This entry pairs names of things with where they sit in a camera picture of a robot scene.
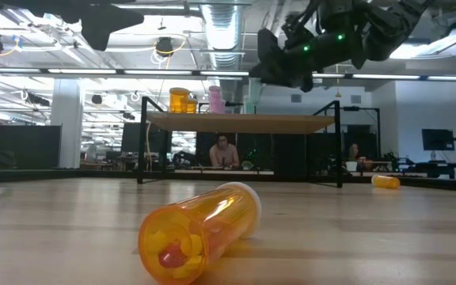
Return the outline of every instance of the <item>woman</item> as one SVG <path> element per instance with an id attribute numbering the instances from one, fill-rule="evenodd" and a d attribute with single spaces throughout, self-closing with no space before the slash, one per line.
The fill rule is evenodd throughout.
<path id="1" fill-rule="evenodd" d="M 214 167 L 239 166 L 237 147 L 228 143 L 228 135 L 217 134 L 216 144 L 209 151 L 211 164 Z"/>
<path id="2" fill-rule="evenodd" d="M 358 162 L 358 165 L 356 166 L 356 171 L 361 171 L 362 169 L 365 171 L 372 170 L 372 164 L 370 163 L 370 161 L 368 161 L 367 158 L 361 157 L 359 155 L 359 148 L 356 143 L 353 143 L 349 147 L 349 161 Z"/>

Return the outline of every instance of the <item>wooden tabletop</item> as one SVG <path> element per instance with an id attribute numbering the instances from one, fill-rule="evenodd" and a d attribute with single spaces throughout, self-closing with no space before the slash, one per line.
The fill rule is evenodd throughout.
<path id="1" fill-rule="evenodd" d="M 311 134 L 335 122 L 333 116 L 245 114 L 172 114 L 153 112 L 147 119 L 167 131 L 251 134 Z"/>

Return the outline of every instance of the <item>man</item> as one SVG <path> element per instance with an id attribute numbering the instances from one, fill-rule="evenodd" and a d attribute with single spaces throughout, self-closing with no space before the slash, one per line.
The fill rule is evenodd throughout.
<path id="1" fill-rule="evenodd" d="M 216 144 L 209 151 L 211 164 L 214 167 L 238 167 L 237 147 L 228 143 L 228 135 L 218 134 Z"/>

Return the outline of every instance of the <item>ventilation pipe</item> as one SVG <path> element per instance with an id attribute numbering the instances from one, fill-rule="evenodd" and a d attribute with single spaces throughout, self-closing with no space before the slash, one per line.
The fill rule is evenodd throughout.
<path id="1" fill-rule="evenodd" d="M 211 53 L 211 64 L 215 70 L 238 70 L 241 56 L 235 51 L 241 35 L 241 7 L 232 5 L 203 5 L 200 7 L 205 19 L 205 33 L 209 49 L 221 50 Z M 221 80 L 222 97 L 234 103 L 242 102 L 238 82 Z"/>

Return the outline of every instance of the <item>small orange bottle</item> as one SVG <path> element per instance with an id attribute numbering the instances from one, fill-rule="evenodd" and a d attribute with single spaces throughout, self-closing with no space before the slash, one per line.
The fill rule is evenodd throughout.
<path id="1" fill-rule="evenodd" d="M 140 258 L 160 284 L 190 284 L 230 244 L 253 234 L 260 217 L 260 198 L 248 185 L 221 185 L 150 213 L 139 232 Z"/>
<path id="2" fill-rule="evenodd" d="M 374 175 L 372 177 L 372 184 L 379 188 L 399 189 L 401 181 L 396 177 Z"/>

